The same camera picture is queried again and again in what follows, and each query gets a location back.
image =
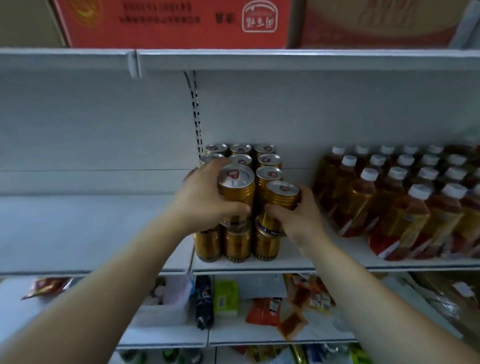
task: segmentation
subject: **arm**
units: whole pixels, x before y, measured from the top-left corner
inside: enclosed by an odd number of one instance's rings
[[[162,266],[187,235],[241,215],[249,207],[226,202],[217,191],[216,158],[191,175],[165,214],[122,253],[91,273],[52,304],[0,351],[0,363],[107,363]]]
[[[310,189],[289,211],[267,205],[310,257],[342,316],[375,363],[480,363],[480,355],[437,326],[337,248],[326,235]]]

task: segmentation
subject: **hand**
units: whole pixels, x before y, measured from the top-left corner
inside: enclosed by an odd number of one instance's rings
[[[185,177],[168,209],[182,228],[185,226],[185,235],[211,229],[224,218],[249,213],[247,204],[225,201],[218,193],[218,173],[228,163],[227,158],[215,158]]]
[[[300,204],[295,210],[290,211],[279,205],[267,204],[265,211],[282,223],[287,236],[305,254],[319,238],[326,236],[320,210],[315,203],[312,190],[308,187],[300,187]]]

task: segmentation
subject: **red cardboard box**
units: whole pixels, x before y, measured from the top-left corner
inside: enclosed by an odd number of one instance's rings
[[[54,0],[71,47],[288,46],[294,0]]]
[[[459,48],[478,20],[478,6],[469,3],[470,0],[307,0],[301,47],[445,48],[455,36],[453,48]]]

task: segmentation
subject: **bottle cap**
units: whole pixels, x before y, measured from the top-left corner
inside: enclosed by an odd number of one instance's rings
[[[419,170],[417,176],[424,178],[426,180],[434,181],[438,176],[438,171],[432,167],[423,167]]]
[[[415,154],[417,151],[417,146],[403,146],[403,153],[405,154]]]
[[[444,150],[444,147],[442,146],[436,146],[435,144],[430,144],[427,148],[427,152],[431,154],[440,154]]]
[[[427,198],[429,198],[431,193],[432,193],[432,190],[427,186],[425,186],[424,184],[414,184],[408,190],[408,194],[410,196],[417,198],[419,200],[426,200]]]
[[[415,162],[415,158],[412,157],[410,154],[400,154],[398,156],[397,162],[400,166],[409,167],[413,164],[413,162]]]
[[[345,153],[345,148],[340,148],[339,146],[335,146],[332,148],[332,153],[342,155]]]
[[[467,174],[466,170],[461,169],[460,167],[450,167],[445,172],[447,177],[450,177],[452,180],[461,181],[464,179],[465,175]]]
[[[357,164],[357,157],[351,155],[344,156],[342,159],[342,164],[347,167],[354,167],[355,164]]]
[[[454,166],[461,166],[466,162],[467,158],[459,154],[451,154],[448,156],[447,162]]]
[[[381,146],[380,147],[380,153],[382,154],[386,154],[386,155],[390,155],[393,153],[393,151],[395,150],[395,147],[394,146]]]
[[[386,158],[380,154],[374,154],[370,157],[370,163],[374,166],[382,166],[384,165]]]
[[[388,171],[388,176],[393,178],[394,180],[402,181],[405,176],[407,175],[407,170],[402,167],[392,167]]]
[[[367,146],[355,146],[355,152],[357,154],[360,154],[361,156],[364,156],[368,154],[368,147]]]
[[[433,155],[433,154],[425,154],[422,158],[421,158],[421,162],[423,164],[425,164],[426,166],[432,166],[432,167],[435,167],[438,163],[438,157]]]
[[[366,181],[375,181],[378,177],[378,172],[373,168],[365,168],[360,175],[360,178]]]
[[[460,199],[467,193],[467,188],[458,183],[447,183],[442,189],[442,193],[445,196]]]

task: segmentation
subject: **person's right arm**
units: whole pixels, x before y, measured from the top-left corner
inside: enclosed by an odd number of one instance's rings
[[[287,236],[311,258],[343,318],[374,363],[480,363],[480,354],[436,325],[335,246],[309,188],[289,211],[267,205]]]

